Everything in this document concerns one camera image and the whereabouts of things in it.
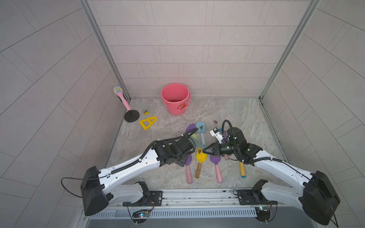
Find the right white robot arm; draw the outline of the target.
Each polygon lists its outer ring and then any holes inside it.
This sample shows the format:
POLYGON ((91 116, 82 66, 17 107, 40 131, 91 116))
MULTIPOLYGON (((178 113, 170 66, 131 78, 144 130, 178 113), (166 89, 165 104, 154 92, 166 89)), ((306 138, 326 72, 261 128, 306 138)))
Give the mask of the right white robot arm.
POLYGON ((285 187, 260 180, 253 187, 260 196, 301 209, 318 224, 337 223, 335 211, 341 200, 326 174, 302 170, 276 158, 261 147, 248 143, 239 128, 227 131, 214 128, 210 134, 217 141, 203 149, 205 154, 234 155, 240 163, 256 166, 289 184, 285 187))

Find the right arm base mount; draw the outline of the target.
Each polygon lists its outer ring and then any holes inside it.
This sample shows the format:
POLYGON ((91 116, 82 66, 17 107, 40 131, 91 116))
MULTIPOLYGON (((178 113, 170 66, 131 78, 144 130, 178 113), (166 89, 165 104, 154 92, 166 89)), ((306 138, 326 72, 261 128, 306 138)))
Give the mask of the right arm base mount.
POLYGON ((276 205, 277 201, 266 199, 261 192, 267 180, 260 179, 251 189, 233 190, 232 193, 238 197, 240 205, 276 205))

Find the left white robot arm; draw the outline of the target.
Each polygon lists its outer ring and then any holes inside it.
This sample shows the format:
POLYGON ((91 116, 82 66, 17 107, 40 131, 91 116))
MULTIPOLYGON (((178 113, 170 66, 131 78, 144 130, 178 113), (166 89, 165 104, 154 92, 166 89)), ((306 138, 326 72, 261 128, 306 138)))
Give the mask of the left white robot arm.
POLYGON ((124 183, 166 164, 176 163, 184 166, 188 156, 195 151, 195 148, 196 145, 189 135, 155 140, 141 155, 119 165, 101 170, 96 166, 87 169, 84 177, 80 179, 84 215, 97 214, 110 204, 145 205, 150 197, 146 183, 143 181, 133 185, 124 183))

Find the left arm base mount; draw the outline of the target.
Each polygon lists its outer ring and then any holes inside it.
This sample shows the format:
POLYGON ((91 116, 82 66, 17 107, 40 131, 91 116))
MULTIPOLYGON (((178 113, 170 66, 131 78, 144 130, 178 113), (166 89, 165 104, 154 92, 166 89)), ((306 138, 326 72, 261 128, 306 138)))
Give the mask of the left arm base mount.
POLYGON ((135 186, 142 188, 142 197, 136 202, 123 202, 124 207, 161 206, 163 191, 150 191, 144 181, 138 181, 135 186))

